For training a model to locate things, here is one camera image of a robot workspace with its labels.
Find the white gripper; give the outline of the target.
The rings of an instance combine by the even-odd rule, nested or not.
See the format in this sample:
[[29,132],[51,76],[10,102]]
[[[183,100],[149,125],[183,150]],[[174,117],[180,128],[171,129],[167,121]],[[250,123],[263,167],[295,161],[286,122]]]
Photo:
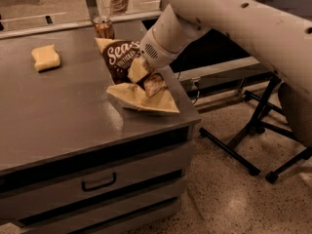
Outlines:
[[154,69],[167,66],[177,58],[177,54],[164,49],[155,40],[151,29],[141,39],[139,52],[141,57],[133,59],[128,71],[128,78],[132,83],[138,83],[147,75],[151,74]]

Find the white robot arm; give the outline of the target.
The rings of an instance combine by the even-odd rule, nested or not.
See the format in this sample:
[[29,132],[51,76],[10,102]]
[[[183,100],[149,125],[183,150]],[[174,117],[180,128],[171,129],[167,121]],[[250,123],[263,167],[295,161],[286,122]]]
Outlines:
[[169,0],[139,44],[153,68],[164,67],[210,29],[217,30],[276,73],[289,125],[304,145],[311,144],[311,22],[254,0]]

